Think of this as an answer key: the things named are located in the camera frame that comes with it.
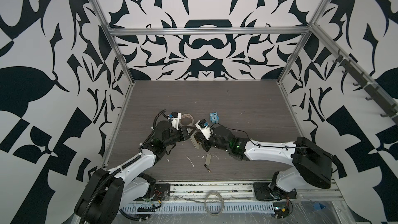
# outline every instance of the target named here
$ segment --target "white scrap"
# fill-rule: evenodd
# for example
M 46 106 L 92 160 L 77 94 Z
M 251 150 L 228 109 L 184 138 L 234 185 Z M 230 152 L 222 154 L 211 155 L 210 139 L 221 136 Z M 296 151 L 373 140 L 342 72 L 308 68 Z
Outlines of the white scrap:
M 185 155 L 185 157 L 187 157 L 189 159 L 189 157 L 187 155 Z M 192 161 L 190 159 L 189 159 L 189 161 L 192 163 Z M 195 168 L 195 165 L 193 165 L 193 163 L 192 163 L 192 166 Z

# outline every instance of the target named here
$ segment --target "blue owl toy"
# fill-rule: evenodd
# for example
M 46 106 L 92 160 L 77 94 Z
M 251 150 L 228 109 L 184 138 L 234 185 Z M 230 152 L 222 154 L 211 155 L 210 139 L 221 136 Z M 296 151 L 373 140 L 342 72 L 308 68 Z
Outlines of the blue owl toy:
M 215 124 L 218 123 L 218 115 L 217 112 L 210 113 L 210 121 Z

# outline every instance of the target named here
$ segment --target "black and white wall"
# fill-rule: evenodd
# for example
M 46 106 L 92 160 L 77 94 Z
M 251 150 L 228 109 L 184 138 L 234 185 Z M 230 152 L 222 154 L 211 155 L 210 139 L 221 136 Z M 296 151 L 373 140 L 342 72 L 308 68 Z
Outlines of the black and white wall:
M 332 0 L 319 21 L 351 57 L 394 98 L 397 0 Z M 283 85 L 305 136 L 331 154 L 333 174 L 360 221 L 398 221 L 398 126 L 312 35 Z
M 112 28 L 306 26 L 320 0 L 98 0 Z M 118 37 L 134 79 L 277 79 L 299 34 Z
M 62 223 L 129 82 L 88 0 L 0 0 L 2 223 Z

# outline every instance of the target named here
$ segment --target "robotic arm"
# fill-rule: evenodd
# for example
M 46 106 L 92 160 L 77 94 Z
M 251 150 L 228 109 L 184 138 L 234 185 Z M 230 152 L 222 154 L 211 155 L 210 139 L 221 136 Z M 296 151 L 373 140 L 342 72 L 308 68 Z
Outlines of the robotic arm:
M 156 180 L 142 172 L 162 159 L 166 147 L 176 146 L 177 142 L 191 137 L 195 127 L 179 127 L 181 113 L 172 112 L 165 115 L 163 110 L 155 117 L 154 128 L 144 143 L 140 144 L 138 153 L 121 165 L 105 171 L 98 169 L 90 178 L 74 212 L 81 217 L 80 223 L 111 223 L 119 209 L 129 202 L 144 196 L 151 197 Z M 167 121 L 159 121 L 160 115 Z
M 286 198 L 293 189 L 306 184 L 330 188 L 331 155 L 304 137 L 286 143 L 258 142 L 250 139 L 246 132 L 247 138 L 236 137 L 231 129 L 221 124 L 210 128 L 204 119 L 196 123 L 196 128 L 201 132 L 194 137 L 206 152 L 215 147 L 226 150 L 237 160 L 268 160 L 292 166 L 284 172 L 275 172 L 266 187 L 255 187 L 259 201 Z

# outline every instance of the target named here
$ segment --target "wood grain surface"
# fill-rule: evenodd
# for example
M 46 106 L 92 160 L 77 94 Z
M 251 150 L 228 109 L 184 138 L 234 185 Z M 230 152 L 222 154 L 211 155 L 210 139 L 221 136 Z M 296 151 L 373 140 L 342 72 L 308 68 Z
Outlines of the wood grain surface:
M 299 135 L 276 81 L 137 81 L 108 168 L 137 154 L 162 109 L 167 114 L 189 113 L 195 122 L 204 118 L 209 123 L 209 113 L 217 112 L 221 124 L 244 130 L 262 142 L 295 141 Z M 195 149 L 190 140 L 179 142 L 170 156 L 145 173 L 158 181 L 264 180 L 290 167 L 270 161 L 237 161 L 214 147 L 208 153 L 212 154 L 211 172 L 204 167 L 207 152 Z

